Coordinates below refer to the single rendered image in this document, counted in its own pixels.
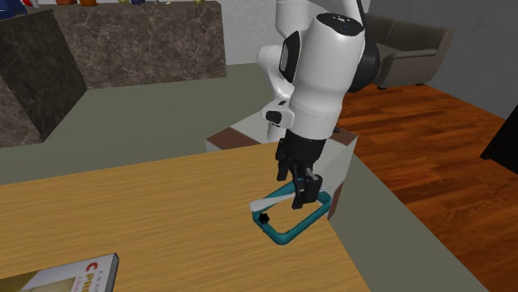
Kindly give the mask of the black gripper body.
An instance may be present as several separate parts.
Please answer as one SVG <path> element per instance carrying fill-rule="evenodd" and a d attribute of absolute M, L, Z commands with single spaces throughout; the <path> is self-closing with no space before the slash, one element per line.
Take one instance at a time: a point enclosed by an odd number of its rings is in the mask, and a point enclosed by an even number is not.
<path fill-rule="evenodd" d="M 287 130 L 276 150 L 278 168 L 288 168 L 289 162 L 301 163 L 306 168 L 313 168 L 323 152 L 325 142 L 325 139 L 307 139 Z"/>

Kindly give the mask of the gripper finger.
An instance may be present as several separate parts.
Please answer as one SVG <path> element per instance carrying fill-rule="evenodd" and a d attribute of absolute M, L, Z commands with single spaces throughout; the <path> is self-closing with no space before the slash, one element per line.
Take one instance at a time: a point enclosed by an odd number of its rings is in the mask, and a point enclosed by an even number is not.
<path fill-rule="evenodd" d="M 297 163 L 291 168 L 291 173 L 296 194 L 291 207 L 301 209 L 304 204 L 315 202 L 323 178 L 319 174 L 313 173 L 312 168 Z"/>
<path fill-rule="evenodd" d="M 283 157 L 283 158 L 276 158 L 277 160 L 277 167 L 278 167 L 278 173 L 276 175 L 277 181 L 285 181 L 286 177 L 288 175 L 289 169 L 289 158 Z"/>

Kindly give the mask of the white and brown robot stand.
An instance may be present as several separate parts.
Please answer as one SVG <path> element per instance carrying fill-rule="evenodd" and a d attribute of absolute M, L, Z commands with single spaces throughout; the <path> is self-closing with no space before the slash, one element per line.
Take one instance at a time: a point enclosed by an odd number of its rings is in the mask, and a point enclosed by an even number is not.
<path fill-rule="evenodd" d="M 213 152 L 268 144 L 267 129 L 267 122 L 257 112 L 206 138 L 206 149 Z M 345 129 L 336 130 L 327 139 L 320 158 L 314 164 L 313 171 L 323 178 L 322 187 L 332 197 L 330 209 L 326 213 L 329 219 L 338 205 L 357 139 L 357 134 Z"/>

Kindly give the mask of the dark marble counter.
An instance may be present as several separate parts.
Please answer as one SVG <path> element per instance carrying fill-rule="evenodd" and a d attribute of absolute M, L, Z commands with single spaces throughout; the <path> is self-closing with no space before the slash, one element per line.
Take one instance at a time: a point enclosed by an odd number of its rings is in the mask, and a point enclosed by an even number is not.
<path fill-rule="evenodd" d="M 45 141 L 88 90 L 225 74 L 218 2 L 0 14 L 0 148 Z"/>

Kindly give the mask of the white book with red lettering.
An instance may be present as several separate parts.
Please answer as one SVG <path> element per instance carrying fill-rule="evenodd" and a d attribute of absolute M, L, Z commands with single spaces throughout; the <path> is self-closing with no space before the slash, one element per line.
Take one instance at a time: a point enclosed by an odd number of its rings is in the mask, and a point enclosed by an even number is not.
<path fill-rule="evenodd" d="M 113 292 L 116 253 L 0 279 L 0 292 Z"/>

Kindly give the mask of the teal frame tool, white blade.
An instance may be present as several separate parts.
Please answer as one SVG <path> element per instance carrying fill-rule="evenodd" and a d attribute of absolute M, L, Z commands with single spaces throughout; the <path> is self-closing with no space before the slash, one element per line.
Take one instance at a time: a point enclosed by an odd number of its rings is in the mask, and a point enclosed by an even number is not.
<path fill-rule="evenodd" d="M 289 198 L 294 198 L 296 194 L 295 189 L 295 184 L 293 182 L 289 182 L 264 198 L 252 201 L 249 204 L 252 213 L 252 220 L 277 245 L 283 246 L 290 243 L 330 210 L 332 197 L 326 190 L 321 188 L 317 196 L 317 202 L 320 204 L 319 208 L 300 221 L 297 225 L 293 226 L 290 230 L 284 233 L 276 231 L 269 223 L 270 217 L 266 214 L 266 211 L 279 202 L 283 202 Z"/>

